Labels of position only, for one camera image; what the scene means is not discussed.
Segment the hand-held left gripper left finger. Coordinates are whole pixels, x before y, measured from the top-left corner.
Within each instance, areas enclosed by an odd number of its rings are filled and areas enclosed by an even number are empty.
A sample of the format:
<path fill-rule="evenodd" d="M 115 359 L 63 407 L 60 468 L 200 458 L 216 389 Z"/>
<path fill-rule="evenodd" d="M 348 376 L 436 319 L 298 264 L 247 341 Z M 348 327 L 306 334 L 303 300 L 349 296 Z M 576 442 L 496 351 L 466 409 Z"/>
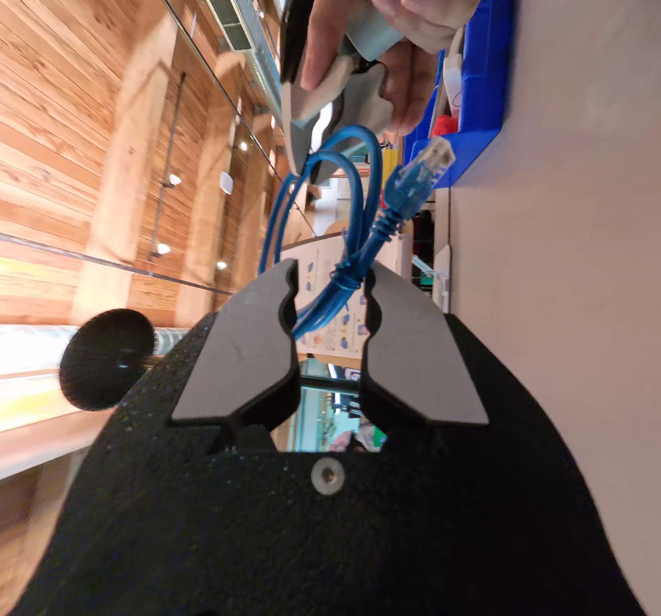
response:
<path fill-rule="evenodd" d="M 277 428 L 297 410 L 298 286 L 297 260 L 287 258 L 227 301 L 173 410 L 175 424 Z"/>

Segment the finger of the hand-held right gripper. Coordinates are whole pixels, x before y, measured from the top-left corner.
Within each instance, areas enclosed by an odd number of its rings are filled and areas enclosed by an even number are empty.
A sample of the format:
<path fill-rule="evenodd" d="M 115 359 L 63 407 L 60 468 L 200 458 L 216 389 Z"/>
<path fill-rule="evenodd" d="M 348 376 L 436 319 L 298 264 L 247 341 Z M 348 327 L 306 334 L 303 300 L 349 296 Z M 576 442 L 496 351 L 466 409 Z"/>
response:
<path fill-rule="evenodd" d="M 384 99 L 384 82 L 387 68 L 383 63 L 370 63 L 364 72 L 353 74 L 340 94 L 332 102 L 332 115 L 328 125 L 323 129 L 318 146 L 312 143 L 311 151 L 315 152 L 337 131 L 349 125 L 361 125 L 374 135 L 382 134 L 392 121 L 393 105 Z M 368 149 L 364 140 L 349 137 L 331 147 L 332 150 L 351 158 L 366 156 Z M 310 184 L 322 186 L 328 181 L 338 166 L 327 160 L 318 164 L 310 176 Z"/>
<path fill-rule="evenodd" d="M 284 146 L 293 174 L 301 176 L 305 162 L 313 147 L 313 132 L 323 111 L 330 112 L 322 135 L 327 135 L 337 124 L 343 112 L 343 93 L 352 75 L 352 57 L 339 55 L 314 91 L 301 85 L 303 62 L 291 81 L 282 85 L 282 114 L 284 122 Z"/>

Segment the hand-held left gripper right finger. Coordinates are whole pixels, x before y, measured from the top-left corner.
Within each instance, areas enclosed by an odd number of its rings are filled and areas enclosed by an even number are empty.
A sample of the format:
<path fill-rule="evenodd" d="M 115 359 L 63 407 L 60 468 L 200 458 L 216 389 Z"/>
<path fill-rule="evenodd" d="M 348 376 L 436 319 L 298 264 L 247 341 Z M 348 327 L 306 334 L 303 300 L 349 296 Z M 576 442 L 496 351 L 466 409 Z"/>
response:
<path fill-rule="evenodd" d="M 359 379 L 363 414 L 378 428 L 486 426 L 486 413 L 449 324 L 432 299 L 379 262 L 366 276 Z"/>

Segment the white vent grille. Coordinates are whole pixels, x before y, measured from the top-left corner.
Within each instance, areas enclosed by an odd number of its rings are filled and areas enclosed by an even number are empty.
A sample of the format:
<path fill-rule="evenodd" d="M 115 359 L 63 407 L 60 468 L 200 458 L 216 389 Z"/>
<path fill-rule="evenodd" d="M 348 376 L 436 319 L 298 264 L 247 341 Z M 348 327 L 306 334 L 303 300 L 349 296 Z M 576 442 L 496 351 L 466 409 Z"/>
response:
<path fill-rule="evenodd" d="M 235 0 L 205 0 L 227 45 L 234 52 L 254 50 L 254 44 Z"/>

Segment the white packet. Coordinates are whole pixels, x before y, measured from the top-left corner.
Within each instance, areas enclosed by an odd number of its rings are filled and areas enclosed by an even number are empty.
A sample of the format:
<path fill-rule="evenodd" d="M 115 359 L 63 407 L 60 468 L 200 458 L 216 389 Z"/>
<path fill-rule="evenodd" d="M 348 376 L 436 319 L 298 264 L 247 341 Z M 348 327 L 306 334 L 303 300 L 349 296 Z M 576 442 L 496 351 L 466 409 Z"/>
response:
<path fill-rule="evenodd" d="M 459 122 L 463 94 L 465 27 L 458 29 L 443 56 L 439 114 Z"/>

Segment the blue plastic bin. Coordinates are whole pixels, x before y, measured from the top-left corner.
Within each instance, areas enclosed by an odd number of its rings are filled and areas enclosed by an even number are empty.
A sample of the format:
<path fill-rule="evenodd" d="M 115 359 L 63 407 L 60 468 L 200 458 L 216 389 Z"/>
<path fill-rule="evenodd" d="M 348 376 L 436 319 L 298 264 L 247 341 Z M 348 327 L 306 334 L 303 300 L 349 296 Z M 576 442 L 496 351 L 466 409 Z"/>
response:
<path fill-rule="evenodd" d="M 436 184 L 450 188 L 493 139 L 504 121 L 514 0 L 482 0 L 465 28 L 458 131 L 445 138 L 455 162 Z"/>

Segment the black fuzzy windscreen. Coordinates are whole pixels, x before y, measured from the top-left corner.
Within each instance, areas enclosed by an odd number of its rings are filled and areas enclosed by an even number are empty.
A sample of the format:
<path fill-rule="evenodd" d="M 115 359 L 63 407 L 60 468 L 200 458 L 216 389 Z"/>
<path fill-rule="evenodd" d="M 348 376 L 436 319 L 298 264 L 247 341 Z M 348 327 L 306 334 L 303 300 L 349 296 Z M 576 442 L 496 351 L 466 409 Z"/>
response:
<path fill-rule="evenodd" d="M 123 308 L 94 316 L 76 331 L 62 355 L 64 398 L 83 411 L 118 406 L 144 375 L 154 349 L 154 328 L 140 312 Z"/>

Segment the metal ventilation duct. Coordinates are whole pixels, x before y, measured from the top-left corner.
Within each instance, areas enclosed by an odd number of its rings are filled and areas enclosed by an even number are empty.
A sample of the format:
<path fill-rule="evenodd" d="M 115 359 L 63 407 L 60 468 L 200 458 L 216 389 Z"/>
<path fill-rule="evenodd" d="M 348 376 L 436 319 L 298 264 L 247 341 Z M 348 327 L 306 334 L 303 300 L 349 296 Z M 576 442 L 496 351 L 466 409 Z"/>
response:
<path fill-rule="evenodd" d="M 167 354 L 191 328 L 153 328 L 148 321 L 71 325 L 1 325 L 1 374 L 59 367 L 70 341 L 74 359 L 128 369 Z"/>
<path fill-rule="evenodd" d="M 206 1 L 203 1 L 211 13 Z M 243 57 L 247 70 L 252 76 L 257 93 L 270 109 L 276 123 L 281 124 L 282 87 L 280 83 L 279 53 L 275 40 L 276 34 L 266 21 L 261 0 L 235 1 L 252 38 L 254 50 L 249 52 L 232 52 Z M 212 13 L 211 16 L 221 31 Z"/>

